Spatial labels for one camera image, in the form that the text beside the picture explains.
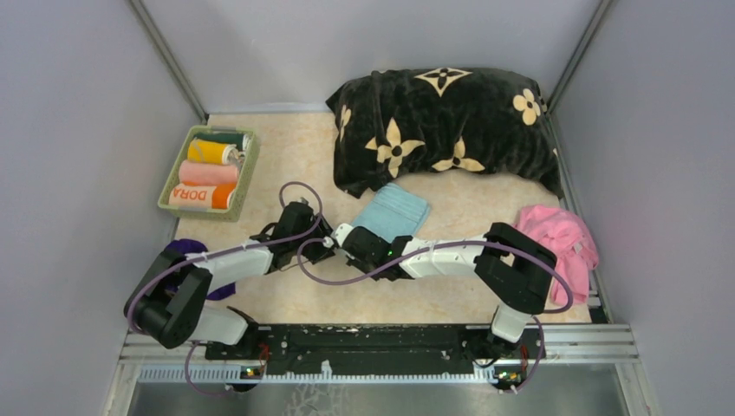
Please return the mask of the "light blue towel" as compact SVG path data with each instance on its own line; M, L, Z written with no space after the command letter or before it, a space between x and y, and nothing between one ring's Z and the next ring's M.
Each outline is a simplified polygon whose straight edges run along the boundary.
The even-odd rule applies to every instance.
M395 184L383 186L357 217L354 227L364 227L390 242L415 236L430 214L428 202Z

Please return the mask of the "purple towel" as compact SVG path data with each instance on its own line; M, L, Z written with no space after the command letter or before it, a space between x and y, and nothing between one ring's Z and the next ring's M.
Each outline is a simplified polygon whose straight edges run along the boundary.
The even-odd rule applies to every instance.
M172 240L167 246L167 250L175 250L180 254L191 254L208 251L207 247L194 239L182 238ZM230 283L217 289L213 289L206 297L208 301L222 301L236 294L236 284Z

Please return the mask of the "black floral blanket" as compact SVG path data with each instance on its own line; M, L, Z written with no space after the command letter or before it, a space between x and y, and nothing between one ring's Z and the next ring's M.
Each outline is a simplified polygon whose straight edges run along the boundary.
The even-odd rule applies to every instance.
M564 195L539 84L497 68L374 71L327 99L333 180L359 198L409 173L509 173Z

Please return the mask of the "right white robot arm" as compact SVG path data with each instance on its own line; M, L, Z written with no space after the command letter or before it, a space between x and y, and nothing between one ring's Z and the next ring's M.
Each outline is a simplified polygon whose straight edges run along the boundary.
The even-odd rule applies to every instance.
M500 301L488 334L489 348L499 357L512 356L522 345L526 323L543 313L557 262L551 250L501 222L479 237L460 240L398 236L387 241L350 224L341 224L332 238L348 265L374 279L477 278Z

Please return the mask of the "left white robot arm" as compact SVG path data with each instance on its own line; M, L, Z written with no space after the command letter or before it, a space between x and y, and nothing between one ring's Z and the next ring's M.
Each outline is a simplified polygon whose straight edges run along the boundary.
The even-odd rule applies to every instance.
M250 358L260 346L258 332L250 329L256 322L237 309L208 306L209 295L247 277L282 270L295 258L316 263L332 257L321 244L304 248L302 243L322 241L333 231L307 203L290 202L276 222L230 249L188 254L165 249L124 306L128 326L167 349L187 341L218 342L236 357Z

